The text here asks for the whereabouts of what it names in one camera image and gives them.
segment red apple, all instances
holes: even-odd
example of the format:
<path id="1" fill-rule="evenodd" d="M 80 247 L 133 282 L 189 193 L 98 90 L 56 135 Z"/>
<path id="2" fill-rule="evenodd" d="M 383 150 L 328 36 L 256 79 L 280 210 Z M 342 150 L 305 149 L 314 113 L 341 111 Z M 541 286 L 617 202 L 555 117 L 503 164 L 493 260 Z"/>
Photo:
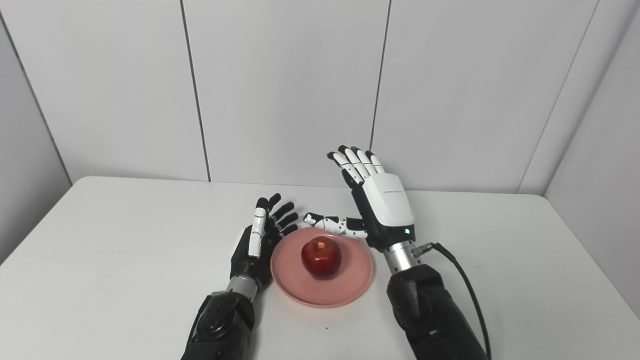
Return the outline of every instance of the red apple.
<path id="1" fill-rule="evenodd" d="M 302 247 L 301 256 L 303 265 L 316 279 L 330 279 L 340 270 L 340 245 L 326 236 L 311 239 Z"/>

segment silver cylindrical wrist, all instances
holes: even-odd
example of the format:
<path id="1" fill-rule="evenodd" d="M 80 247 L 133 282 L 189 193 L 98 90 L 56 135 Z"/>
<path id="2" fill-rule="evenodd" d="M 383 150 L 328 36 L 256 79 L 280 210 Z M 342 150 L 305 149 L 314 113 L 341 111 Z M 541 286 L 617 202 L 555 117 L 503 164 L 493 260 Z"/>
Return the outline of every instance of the silver cylindrical wrist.
<path id="1" fill-rule="evenodd" d="M 420 264 L 420 260 L 412 254 L 413 249 L 415 249 L 413 241 L 403 241 L 391 245 L 382 252 L 392 274 Z"/>
<path id="2" fill-rule="evenodd" d="M 258 292 L 258 283 L 252 278 L 246 275 L 237 275 L 229 280 L 229 286 L 227 291 L 233 291 L 234 293 L 240 293 L 253 301 L 255 294 Z"/>

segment black forearm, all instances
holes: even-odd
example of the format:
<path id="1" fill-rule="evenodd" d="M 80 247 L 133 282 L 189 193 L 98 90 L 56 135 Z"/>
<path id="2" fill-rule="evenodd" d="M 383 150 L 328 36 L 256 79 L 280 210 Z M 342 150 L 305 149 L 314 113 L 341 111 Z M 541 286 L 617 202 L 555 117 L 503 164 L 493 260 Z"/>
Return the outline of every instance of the black forearm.
<path id="1" fill-rule="evenodd" d="M 243 360 L 254 325 L 249 298 L 233 291 L 213 293 L 198 310 L 182 360 Z"/>
<path id="2" fill-rule="evenodd" d="M 440 274 L 430 266 L 394 274 L 387 295 L 418 360 L 487 360 Z"/>

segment robotic hand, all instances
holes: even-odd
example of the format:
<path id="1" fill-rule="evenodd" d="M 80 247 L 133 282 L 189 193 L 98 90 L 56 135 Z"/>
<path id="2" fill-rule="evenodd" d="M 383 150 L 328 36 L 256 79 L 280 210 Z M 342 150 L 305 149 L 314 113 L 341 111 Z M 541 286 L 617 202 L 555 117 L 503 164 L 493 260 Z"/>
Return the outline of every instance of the robotic hand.
<path id="1" fill-rule="evenodd" d="M 202 302 L 191 327 L 182 360 L 242 360 L 255 325 L 252 301 L 271 282 L 271 255 L 284 236 L 297 230 L 293 202 L 271 212 L 281 200 L 276 193 L 261 197 L 253 224 L 239 234 L 231 257 L 231 274 L 226 291 L 217 291 Z"/>
<path id="2" fill-rule="evenodd" d="M 490 359 L 484 320 L 481 318 L 486 353 L 445 289 L 440 274 L 420 261 L 419 256 L 433 248 L 461 271 L 453 255 L 439 243 L 415 246 L 415 217 L 400 179 L 386 173 L 371 151 L 343 145 L 327 157 L 342 170 L 362 219 L 307 213 L 304 221 L 339 235 L 365 238 L 370 247 L 385 255 L 392 273 L 387 295 L 418 360 Z M 470 287 L 463 271 L 461 274 Z"/>

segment panel seam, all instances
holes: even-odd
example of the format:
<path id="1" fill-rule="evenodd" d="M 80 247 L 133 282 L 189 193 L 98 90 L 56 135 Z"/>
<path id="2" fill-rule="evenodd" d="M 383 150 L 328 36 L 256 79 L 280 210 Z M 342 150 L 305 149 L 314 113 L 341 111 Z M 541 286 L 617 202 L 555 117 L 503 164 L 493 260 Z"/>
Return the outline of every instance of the panel seam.
<path id="1" fill-rule="evenodd" d="M 551 181 L 556 176 L 556 173 L 557 173 L 558 169 L 560 168 L 560 164 L 562 163 L 562 160 L 566 156 L 566 153 L 569 150 L 569 146 L 573 142 L 573 139 L 575 138 L 575 135 L 578 132 L 578 128 L 580 127 L 580 125 L 584 121 L 584 117 L 587 115 L 587 111 L 589 111 L 589 107 L 591 107 L 591 103 L 593 102 L 593 99 L 595 98 L 596 93 L 598 92 L 598 89 L 600 88 L 600 85 L 602 84 L 602 81 L 604 80 L 604 77 L 606 76 L 607 72 L 609 71 L 609 68 L 611 67 L 611 63 L 613 62 L 614 57 L 616 56 L 616 54 L 618 53 L 618 50 L 620 49 L 620 44 L 622 43 L 622 40 L 627 35 L 629 27 L 631 26 L 631 22 L 634 20 L 634 17 L 637 16 L 639 10 L 640 10 L 640 0 L 636 0 L 636 2 L 634 4 L 634 9 L 629 12 L 630 15 L 626 19 L 626 21 L 625 21 L 625 23 L 623 25 L 622 31 L 620 31 L 620 34 L 618 36 L 618 40 L 616 41 L 616 44 L 613 47 L 613 49 L 611 51 L 611 54 L 609 55 L 609 58 L 607 59 L 607 63 L 605 64 L 604 68 L 602 69 L 602 72 L 600 73 L 600 77 L 598 78 L 598 81 L 596 82 L 596 85 L 593 87 L 593 89 L 591 91 L 591 95 L 589 96 L 589 101 L 587 101 L 586 105 L 582 109 L 582 113 L 580 113 L 580 119 L 579 119 L 578 123 L 576 124 L 575 128 L 573 129 L 573 131 L 571 133 L 571 136 L 569 137 L 569 141 L 567 141 L 567 143 L 565 144 L 564 149 L 562 151 L 562 155 L 560 156 L 558 162 L 556 163 L 556 167 L 554 168 L 554 171 L 551 173 L 551 176 L 549 177 L 549 181 L 547 181 L 547 184 L 545 185 L 545 188 L 542 191 L 542 196 L 544 196 L 544 197 L 547 196 L 547 191 L 549 189 L 549 186 L 551 185 Z"/>
<path id="2" fill-rule="evenodd" d="M 551 119 L 551 115 L 553 115 L 554 110 L 556 109 L 556 105 L 557 105 L 558 99 L 560 98 L 560 95 L 562 94 L 562 92 L 564 90 L 564 86 L 566 84 L 566 80 L 569 78 L 569 74 L 571 73 L 571 69 L 573 68 L 573 64 L 575 63 L 575 59 L 578 57 L 578 53 L 580 52 L 580 48 L 582 47 L 582 43 L 584 41 L 585 36 L 587 35 L 587 31 L 588 31 L 588 29 L 589 29 L 589 27 L 591 25 L 591 21 L 593 20 L 593 16 L 595 15 L 599 4 L 600 4 L 600 0 L 597 0 L 596 4 L 593 7 L 593 11 L 591 12 L 591 16 L 589 17 L 589 21 L 587 22 L 587 26 L 584 28 L 584 31 L 582 32 L 582 36 L 580 37 L 580 42 L 578 43 L 578 47 L 576 48 L 576 50 L 575 50 L 575 52 L 573 54 L 573 58 L 571 59 L 571 63 L 569 64 L 569 68 L 567 69 L 566 74 L 564 75 L 564 79 L 562 81 L 562 84 L 560 85 L 560 89 L 558 90 L 556 98 L 554 99 L 554 103 L 551 106 L 551 109 L 550 109 L 549 114 L 547 116 L 547 120 L 545 121 L 545 125 L 542 128 L 542 132 L 540 133 L 540 137 L 538 137 L 538 142 L 536 143 L 536 146 L 533 149 L 533 153 L 531 154 L 531 157 L 529 158 L 529 162 L 527 163 L 527 167 L 525 168 L 524 173 L 522 174 L 522 178 L 520 179 L 520 183 L 518 184 L 518 188 L 516 189 L 516 193 L 520 193 L 520 189 L 522 187 L 522 183 L 524 182 L 525 177 L 527 177 L 527 173 L 529 171 L 529 167 L 531 167 L 531 163 L 533 161 L 533 157 L 535 157 L 536 152 L 538 151 L 538 147 L 540 146 L 540 142 L 542 141 L 542 138 L 545 135 L 545 131 L 547 130 L 547 126 L 549 125 L 549 120 Z"/>
<path id="3" fill-rule="evenodd" d="M 187 28 L 187 17 L 184 11 L 184 0 L 180 0 L 180 12 L 182 13 L 182 25 L 184 26 L 184 38 L 187 42 L 187 53 L 189 55 L 189 68 L 191 69 L 191 82 L 193 84 L 193 95 L 196 101 L 196 110 L 198 112 L 198 123 L 200 125 L 200 138 L 202 140 L 202 151 L 204 152 L 204 163 L 207 168 L 207 180 L 211 182 L 211 171 L 209 170 L 209 156 L 207 155 L 207 142 L 204 136 L 204 127 L 202 125 L 202 112 L 200 111 L 200 97 L 198 96 L 198 85 L 196 84 L 196 73 L 193 68 L 193 56 L 191 55 L 191 42 L 189 41 L 189 29 Z"/>
<path id="4" fill-rule="evenodd" d="M 382 41 L 382 55 L 380 56 L 380 72 L 378 73 L 378 87 L 376 88 L 376 102 L 373 106 L 373 122 L 371 124 L 371 138 L 369 139 L 369 151 L 373 147 L 373 134 L 376 129 L 376 115 L 378 114 L 378 98 L 380 97 L 380 82 L 382 80 L 382 66 L 385 63 L 385 50 L 387 48 L 387 33 L 389 32 L 389 17 L 391 16 L 391 2 L 387 8 L 387 23 L 385 24 L 385 39 Z"/>
<path id="5" fill-rule="evenodd" d="M 31 92 L 31 96 L 33 98 L 33 101 L 36 104 L 36 108 L 38 108 L 38 113 L 40 114 L 40 118 L 42 119 L 42 122 L 44 123 L 44 127 L 47 130 L 47 135 L 49 135 L 49 139 L 51 140 L 51 143 L 53 144 L 53 149 L 56 152 L 56 155 L 58 157 L 58 161 L 60 161 L 60 165 L 62 166 L 62 170 L 64 170 L 65 172 L 65 176 L 67 177 L 67 181 L 69 182 L 69 186 L 73 186 L 73 183 L 71 182 L 71 177 L 69 176 L 69 171 L 67 170 L 67 166 L 65 165 L 65 162 L 62 160 L 62 155 L 60 154 L 60 150 L 58 149 L 58 144 L 56 144 L 56 140 L 53 138 L 53 134 L 51 133 L 51 128 L 49 127 L 49 124 L 47 123 L 47 119 L 44 116 L 44 112 L 42 112 L 42 107 L 40 106 L 40 101 L 38 101 L 38 97 L 36 96 L 35 91 L 33 90 L 33 86 L 31 85 L 31 80 L 29 80 L 29 76 L 27 75 L 27 71 L 24 68 L 24 64 L 22 63 L 22 59 L 20 59 L 20 54 L 18 54 L 18 49 L 15 46 L 15 43 L 13 42 L 13 38 L 11 37 L 11 33 L 9 32 L 9 27 L 6 25 L 6 22 L 4 21 L 4 16 L 2 15 L 2 12 L 0 12 L 0 22 L 2 22 L 2 26 L 4 28 L 4 32 L 6 33 L 6 36 L 9 38 L 9 43 L 11 44 L 11 47 L 13 49 L 13 53 L 15 54 L 16 59 L 18 59 L 18 64 L 20 65 L 20 69 L 22 70 L 22 75 L 24 76 L 24 79 L 27 82 L 27 86 L 29 87 L 29 92 Z"/>

